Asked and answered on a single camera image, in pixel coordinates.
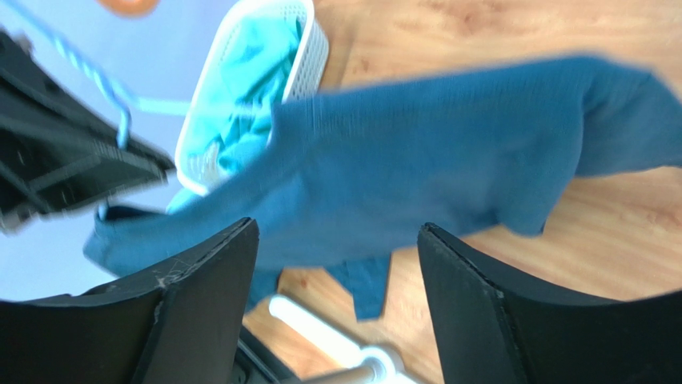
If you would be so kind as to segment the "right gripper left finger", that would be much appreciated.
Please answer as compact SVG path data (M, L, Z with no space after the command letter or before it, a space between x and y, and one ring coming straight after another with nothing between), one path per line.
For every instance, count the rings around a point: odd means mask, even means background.
M2 302L2 382L228 383L258 246L243 219L79 296Z

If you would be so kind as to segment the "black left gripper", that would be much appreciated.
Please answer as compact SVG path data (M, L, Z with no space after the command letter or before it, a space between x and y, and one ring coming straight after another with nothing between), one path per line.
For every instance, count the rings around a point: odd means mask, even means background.
M164 182L170 157L118 131L38 66L30 43L1 33L1 230Z

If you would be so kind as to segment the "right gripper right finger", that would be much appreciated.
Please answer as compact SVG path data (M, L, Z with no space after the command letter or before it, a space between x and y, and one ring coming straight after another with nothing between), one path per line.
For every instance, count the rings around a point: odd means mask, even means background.
M484 254L442 228L418 236L447 383L678 383L681 294L621 302Z

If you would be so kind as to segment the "light blue wire hanger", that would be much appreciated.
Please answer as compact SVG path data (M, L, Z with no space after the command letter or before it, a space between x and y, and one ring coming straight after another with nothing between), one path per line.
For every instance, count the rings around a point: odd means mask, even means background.
M102 96L111 103L120 114L118 124L117 144L120 149L126 149L130 138L131 108L152 114L184 115L190 109L189 102L178 100L144 98L134 94L128 87L108 75L101 66L90 60L75 45L69 42L57 30L33 14L18 1L6 1L5 4L26 20L33 28L43 35L50 44L74 68L81 71L93 81Z

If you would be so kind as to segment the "orange plastic hanger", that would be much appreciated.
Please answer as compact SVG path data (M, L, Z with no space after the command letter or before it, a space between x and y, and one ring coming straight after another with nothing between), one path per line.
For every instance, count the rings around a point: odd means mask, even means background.
M153 12L159 0L97 0L97 3L113 14L127 18L143 17Z

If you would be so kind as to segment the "dark blue t shirt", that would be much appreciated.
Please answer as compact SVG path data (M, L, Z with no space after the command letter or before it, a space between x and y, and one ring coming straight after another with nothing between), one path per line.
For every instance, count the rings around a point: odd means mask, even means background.
M172 214L111 207L84 254L122 277L249 217L260 229L249 307L284 269L323 266L357 318L375 319L391 252L424 223L536 236L574 177L681 164L677 96L592 56L318 94L271 116L270 144L245 170Z

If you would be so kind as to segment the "teal t shirt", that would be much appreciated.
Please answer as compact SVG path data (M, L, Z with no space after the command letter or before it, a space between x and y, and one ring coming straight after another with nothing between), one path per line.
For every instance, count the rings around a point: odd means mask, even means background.
M199 105L272 106L283 99L303 28L295 17L246 17L227 52L205 78ZM194 117L177 145L185 174L203 172L214 186L244 170L265 149L271 117L235 114Z

